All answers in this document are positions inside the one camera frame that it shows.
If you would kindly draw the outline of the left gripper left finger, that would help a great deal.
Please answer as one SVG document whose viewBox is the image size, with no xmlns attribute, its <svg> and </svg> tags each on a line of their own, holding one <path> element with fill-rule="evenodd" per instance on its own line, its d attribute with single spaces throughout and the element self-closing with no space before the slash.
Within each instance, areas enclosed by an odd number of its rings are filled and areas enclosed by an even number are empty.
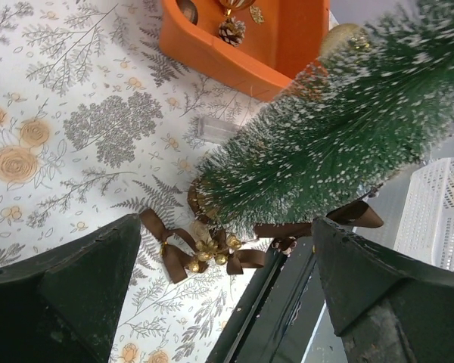
<svg viewBox="0 0 454 363">
<path fill-rule="evenodd" d="M 106 362 L 141 242 L 136 214 L 0 268 L 0 362 Z"/>
</svg>

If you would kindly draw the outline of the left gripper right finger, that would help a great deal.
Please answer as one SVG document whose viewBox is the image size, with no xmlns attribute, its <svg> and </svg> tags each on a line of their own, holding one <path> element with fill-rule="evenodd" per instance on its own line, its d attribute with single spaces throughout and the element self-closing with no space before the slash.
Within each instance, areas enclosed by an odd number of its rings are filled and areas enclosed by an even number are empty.
<svg viewBox="0 0 454 363">
<path fill-rule="evenodd" d="M 454 362 L 454 272 L 320 217 L 313 242 L 331 323 L 349 362 Z"/>
</svg>

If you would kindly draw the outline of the brown leaf decoration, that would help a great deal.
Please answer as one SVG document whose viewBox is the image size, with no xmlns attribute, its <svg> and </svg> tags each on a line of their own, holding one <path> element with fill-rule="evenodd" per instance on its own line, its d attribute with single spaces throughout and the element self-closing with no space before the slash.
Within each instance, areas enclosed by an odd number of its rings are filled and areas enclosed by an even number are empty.
<svg viewBox="0 0 454 363">
<path fill-rule="evenodd" d="M 344 226 L 380 228 L 384 222 L 363 200 L 355 200 L 327 215 Z M 160 256 L 172 283 L 187 278 L 187 272 L 202 273 L 208 262 L 224 265 L 228 275 L 241 275 L 246 268 L 262 268 L 266 254 L 260 250 L 244 250 L 242 241 L 224 228 L 210 229 L 206 238 L 194 239 L 182 228 L 168 229 L 152 209 L 140 214 L 146 229 L 160 242 Z"/>
</svg>

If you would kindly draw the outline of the small green christmas tree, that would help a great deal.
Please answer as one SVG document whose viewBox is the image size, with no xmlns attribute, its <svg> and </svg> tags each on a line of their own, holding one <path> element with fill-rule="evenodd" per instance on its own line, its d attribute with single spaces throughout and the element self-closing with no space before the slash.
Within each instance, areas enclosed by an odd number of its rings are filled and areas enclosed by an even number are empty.
<svg viewBox="0 0 454 363">
<path fill-rule="evenodd" d="M 413 1 L 308 64 L 209 153 L 192 208 L 246 231 L 308 222 L 454 135 L 454 1 Z"/>
</svg>

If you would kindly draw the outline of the orange plastic bin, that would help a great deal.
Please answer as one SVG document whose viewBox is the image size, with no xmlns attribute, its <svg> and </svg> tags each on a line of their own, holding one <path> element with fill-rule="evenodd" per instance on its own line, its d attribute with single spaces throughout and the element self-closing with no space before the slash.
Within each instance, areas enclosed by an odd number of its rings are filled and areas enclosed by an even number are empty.
<svg viewBox="0 0 454 363">
<path fill-rule="evenodd" d="M 224 10 L 218 1 L 196 1 L 197 23 L 178 1 L 162 0 L 160 50 L 174 60 L 261 101 L 269 101 L 319 54 L 328 32 L 330 3 L 287 0 L 255 3 L 264 18 L 256 23 L 247 9 L 234 16 L 246 25 L 243 42 L 233 47 L 218 28 Z"/>
</svg>

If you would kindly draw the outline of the gold glitter ball ornament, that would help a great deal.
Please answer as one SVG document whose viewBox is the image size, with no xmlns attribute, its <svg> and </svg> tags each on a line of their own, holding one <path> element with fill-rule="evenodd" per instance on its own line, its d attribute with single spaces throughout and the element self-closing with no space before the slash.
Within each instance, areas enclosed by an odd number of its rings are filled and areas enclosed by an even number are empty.
<svg viewBox="0 0 454 363">
<path fill-rule="evenodd" d="M 343 23 L 334 26 L 323 38 L 319 49 L 320 57 L 329 57 L 342 47 L 361 50 L 370 46 L 368 33 L 362 26 L 354 23 Z"/>
</svg>

